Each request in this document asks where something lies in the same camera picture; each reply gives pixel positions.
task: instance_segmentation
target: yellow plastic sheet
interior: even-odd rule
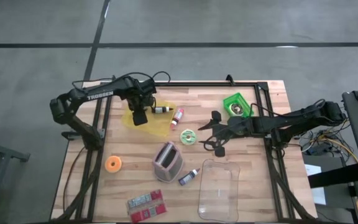
[[[147,133],[154,134],[156,136],[163,136],[163,137],[168,136],[168,133],[170,131],[170,124],[173,115],[176,112],[176,105],[159,99],[157,99],[156,102],[157,102],[157,106],[169,106],[170,108],[173,108],[173,110],[167,113],[154,114],[152,113],[151,108],[148,107],[146,110],[146,116],[148,122],[146,124],[135,126],[132,119],[132,111],[127,107],[124,116],[122,116],[121,118],[122,123],[128,128],[132,128],[139,131],[145,131]]]

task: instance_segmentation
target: green plastic container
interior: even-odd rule
[[[223,107],[230,116],[242,116],[246,118],[254,114],[253,111],[250,111],[250,106],[240,93],[224,99]]]

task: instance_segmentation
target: white paper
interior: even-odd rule
[[[308,176],[321,173],[320,166],[305,164],[305,167],[306,167],[306,173],[308,174]],[[326,205],[326,197],[324,194],[324,187],[317,187],[315,189],[311,189],[311,193],[313,194],[313,200],[316,204]]]

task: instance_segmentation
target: green box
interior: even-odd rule
[[[242,115],[237,115],[232,111],[231,106],[233,104],[238,104],[242,107]],[[246,118],[246,117],[252,116],[254,114],[253,111],[250,111],[250,106],[248,105],[248,103],[246,102],[244,97],[242,97],[242,95],[240,93],[236,93],[236,94],[224,99],[223,107],[230,116],[242,116],[242,117]]]

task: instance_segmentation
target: green tape roll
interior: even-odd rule
[[[192,145],[196,142],[196,140],[196,133],[190,129],[186,129],[180,134],[180,141],[185,145]]]

